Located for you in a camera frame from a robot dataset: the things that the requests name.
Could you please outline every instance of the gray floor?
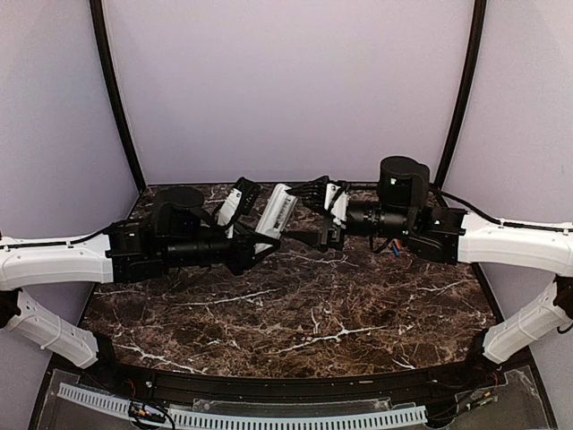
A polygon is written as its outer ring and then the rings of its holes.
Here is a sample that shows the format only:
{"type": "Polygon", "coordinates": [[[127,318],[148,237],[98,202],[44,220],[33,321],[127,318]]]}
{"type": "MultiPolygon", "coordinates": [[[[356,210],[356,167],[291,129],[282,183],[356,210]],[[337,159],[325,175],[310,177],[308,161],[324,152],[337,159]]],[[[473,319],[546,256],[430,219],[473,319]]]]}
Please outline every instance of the gray floor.
{"type": "MultiPolygon", "coordinates": [[[[512,370],[505,373],[507,383],[498,388],[498,401],[483,408],[465,413],[458,417],[448,426],[443,427],[448,430],[529,430],[529,429],[549,429],[546,416],[543,411],[543,404],[539,396],[539,391],[535,386],[534,378],[529,367],[512,370]]],[[[75,383],[77,376],[63,372],[56,372],[42,410],[37,429],[41,430],[128,430],[133,426],[120,418],[110,417],[89,408],[62,400],[56,397],[60,382],[75,383]]],[[[481,391],[474,394],[479,397],[481,391]]],[[[464,397],[464,393],[458,394],[458,398],[464,397]]],[[[368,408],[374,405],[380,410],[380,403],[373,402],[350,402],[345,413],[368,412],[368,408]]],[[[217,404],[210,408],[212,412],[221,413],[226,405],[217,404]]],[[[268,415],[257,414],[257,408],[250,406],[249,413],[245,415],[268,415]]],[[[335,415],[332,412],[324,415],[335,415]]],[[[403,427],[410,430],[427,429],[427,426],[403,427]]]]}

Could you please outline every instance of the black vertical bar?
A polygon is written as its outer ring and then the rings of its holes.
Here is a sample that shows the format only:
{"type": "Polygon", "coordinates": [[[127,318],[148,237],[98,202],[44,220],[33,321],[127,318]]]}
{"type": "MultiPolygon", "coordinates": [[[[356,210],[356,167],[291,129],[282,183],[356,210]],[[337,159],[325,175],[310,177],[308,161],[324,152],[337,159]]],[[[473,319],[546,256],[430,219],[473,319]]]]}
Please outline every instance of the black vertical bar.
{"type": "Polygon", "coordinates": [[[464,63],[462,80],[459,84],[458,99],[456,100],[454,114],[451,118],[451,124],[449,125],[448,137],[446,139],[446,144],[444,145],[444,151],[441,154],[440,165],[438,166],[438,171],[436,172],[436,178],[434,180],[434,184],[439,188],[442,188],[444,182],[446,182],[449,165],[454,157],[459,132],[462,128],[462,123],[464,122],[467,101],[469,100],[469,93],[472,89],[472,81],[474,80],[477,54],[480,50],[480,42],[482,40],[486,3],[486,0],[475,0],[474,3],[474,16],[472,18],[472,28],[469,33],[469,41],[467,42],[466,62],[464,63]]]}
{"type": "Polygon", "coordinates": [[[141,172],[140,162],[137,160],[135,147],[133,146],[132,135],[129,132],[127,119],[125,118],[124,104],[122,103],[121,96],[119,95],[119,88],[117,86],[117,79],[115,78],[114,64],[111,59],[111,52],[109,50],[109,40],[107,39],[106,20],[104,18],[104,10],[101,0],[90,0],[91,19],[93,21],[93,30],[96,35],[96,42],[98,44],[99,61],[101,62],[101,70],[104,74],[104,80],[107,86],[107,95],[109,103],[114,112],[115,125],[119,132],[119,138],[124,147],[125,157],[129,164],[129,169],[132,171],[133,181],[137,189],[142,192],[146,188],[145,178],[141,172]]]}

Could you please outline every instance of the white panel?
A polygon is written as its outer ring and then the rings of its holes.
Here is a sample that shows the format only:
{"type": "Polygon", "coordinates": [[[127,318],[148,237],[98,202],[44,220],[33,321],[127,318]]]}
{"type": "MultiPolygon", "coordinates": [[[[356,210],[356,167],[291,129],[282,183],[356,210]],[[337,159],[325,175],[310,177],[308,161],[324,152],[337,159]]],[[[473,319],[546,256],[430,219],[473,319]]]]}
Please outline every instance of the white panel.
{"type": "Polygon", "coordinates": [[[473,2],[107,0],[148,182],[436,170],[473,2]]]}
{"type": "MultiPolygon", "coordinates": [[[[446,188],[491,215],[573,220],[573,3],[488,2],[474,87],[446,188]]],[[[552,279],[485,265],[506,316],[552,279]]],[[[533,346],[560,428],[573,428],[573,344],[533,346]]]]}
{"type": "MultiPolygon", "coordinates": [[[[10,237],[83,235],[133,204],[87,0],[0,1],[0,164],[10,237]]],[[[90,284],[28,292],[75,323],[90,284]]],[[[50,354],[6,331],[0,345],[0,429],[25,429],[50,354]]]]}

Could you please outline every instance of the marble tabletop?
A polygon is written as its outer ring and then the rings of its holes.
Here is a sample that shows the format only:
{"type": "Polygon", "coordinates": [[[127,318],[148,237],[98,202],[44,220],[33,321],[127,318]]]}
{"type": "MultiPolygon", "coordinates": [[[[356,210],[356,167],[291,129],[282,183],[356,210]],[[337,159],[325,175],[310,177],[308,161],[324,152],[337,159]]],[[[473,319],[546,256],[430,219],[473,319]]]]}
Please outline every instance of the marble tabletop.
{"type": "MultiPolygon", "coordinates": [[[[231,185],[193,185],[214,208],[231,185]]],[[[133,218],[150,211],[141,196],[133,218]]],[[[247,224],[256,225],[272,185],[247,224]]],[[[374,198],[362,193],[357,198],[374,198]]],[[[288,229],[316,229],[301,204],[288,229]]],[[[331,377],[419,369],[463,360],[472,337],[494,324],[470,266],[372,254],[351,237],[343,253],[283,238],[243,276],[188,268],[135,284],[96,286],[82,328],[114,342],[126,364],[194,374],[331,377]]]]}

